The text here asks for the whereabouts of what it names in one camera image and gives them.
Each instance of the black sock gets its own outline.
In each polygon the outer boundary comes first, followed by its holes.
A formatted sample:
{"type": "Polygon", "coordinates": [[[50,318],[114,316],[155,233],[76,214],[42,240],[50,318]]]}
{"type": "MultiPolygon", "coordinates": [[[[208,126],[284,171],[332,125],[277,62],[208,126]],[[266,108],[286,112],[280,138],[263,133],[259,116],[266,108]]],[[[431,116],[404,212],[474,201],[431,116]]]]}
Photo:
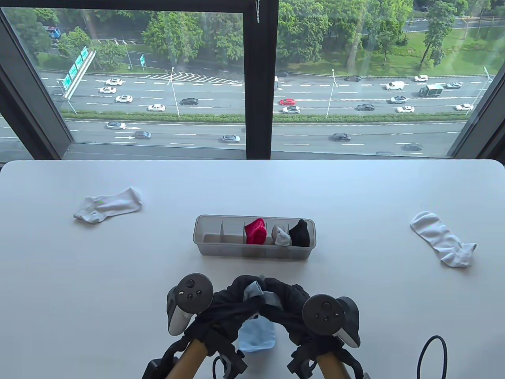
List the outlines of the black sock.
{"type": "Polygon", "coordinates": [[[309,230],[307,229],[307,222],[303,219],[300,220],[293,229],[289,230],[289,236],[291,237],[291,243],[293,246],[310,246],[311,237],[309,235],[309,230]]]}

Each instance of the plastic storage box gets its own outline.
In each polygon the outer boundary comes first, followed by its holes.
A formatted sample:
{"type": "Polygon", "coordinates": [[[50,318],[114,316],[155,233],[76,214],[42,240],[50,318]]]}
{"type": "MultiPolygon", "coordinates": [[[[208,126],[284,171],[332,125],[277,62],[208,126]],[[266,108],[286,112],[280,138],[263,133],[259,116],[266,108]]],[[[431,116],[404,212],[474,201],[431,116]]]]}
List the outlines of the plastic storage box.
{"type": "Polygon", "coordinates": [[[272,240],[275,224],[284,226],[286,231],[298,224],[298,218],[277,218],[261,216],[217,216],[201,215],[196,219],[193,241],[202,255],[217,255],[241,258],[307,259],[316,246],[316,225],[304,218],[310,235],[309,247],[277,246],[272,240]],[[246,244],[244,227],[257,218],[265,221],[267,240],[264,245],[246,244]]]}

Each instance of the black cable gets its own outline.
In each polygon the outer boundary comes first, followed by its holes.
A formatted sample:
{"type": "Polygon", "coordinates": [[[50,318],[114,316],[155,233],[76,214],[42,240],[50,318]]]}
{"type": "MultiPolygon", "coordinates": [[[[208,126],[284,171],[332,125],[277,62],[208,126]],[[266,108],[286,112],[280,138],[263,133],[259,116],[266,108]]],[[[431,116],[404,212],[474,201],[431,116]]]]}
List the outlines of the black cable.
{"type": "Polygon", "coordinates": [[[419,361],[417,362],[417,379],[421,379],[421,362],[423,361],[424,353],[426,352],[426,349],[428,348],[429,344],[431,344],[434,340],[440,340],[440,342],[442,342],[442,349],[443,349],[442,379],[445,379],[445,376],[447,374],[447,345],[445,344],[445,341],[441,336],[432,336],[424,344],[423,350],[421,351],[421,355],[419,356],[419,361]]]}
{"type": "Polygon", "coordinates": [[[219,360],[219,355],[216,358],[214,358],[214,361],[212,362],[212,378],[213,379],[217,379],[216,378],[216,363],[218,362],[218,360],[219,360]]]}

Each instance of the green road sign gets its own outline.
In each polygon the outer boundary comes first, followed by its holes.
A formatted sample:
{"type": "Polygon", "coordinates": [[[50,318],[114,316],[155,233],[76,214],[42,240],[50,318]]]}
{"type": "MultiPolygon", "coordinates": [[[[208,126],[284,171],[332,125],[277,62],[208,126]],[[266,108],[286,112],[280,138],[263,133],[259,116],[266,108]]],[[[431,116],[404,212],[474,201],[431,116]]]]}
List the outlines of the green road sign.
{"type": "Polygon", "coordinates": [[[86,46],[82,48],[81,56],[83,59],[86,59],[88,57],[88,48],[86,46]]]}
{"type": "Polygon", "coordinates": [[[70,74],[70,77],[72,79],[75,78],[75,75],[77,75],[77,68],[75,67],[75,65],[72,65],[72,67],[70,68],[70,70],[68,71],[68,73],[70,74]]]}
{"type": "Polygon", "coordinates": [[[78,56],[77,59],[75,60],[75,67],[79,70],[82,67],[82,57],[78,56]]]}
{"type": "Polygon", "coordinates": [[[68,90],[71,84],[72,79],[70,79],[69,74],[67,74],[67,76],[65,76],[65,79],[63,79],[63,88],[65,89],[65,91],[68,90]]]}

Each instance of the red sock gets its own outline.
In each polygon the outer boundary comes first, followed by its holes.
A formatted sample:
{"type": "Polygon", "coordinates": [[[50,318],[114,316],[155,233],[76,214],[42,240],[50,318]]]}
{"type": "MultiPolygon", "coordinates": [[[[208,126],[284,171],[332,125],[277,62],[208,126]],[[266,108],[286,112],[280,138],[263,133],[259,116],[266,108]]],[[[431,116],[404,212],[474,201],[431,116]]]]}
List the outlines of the red sock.
{"type": "Polygon", "coordinates": [[[246,243],[253,245],[263,245],[267,239],[265,221],[259,218],[244,227],[247,236],[246,243]]]}

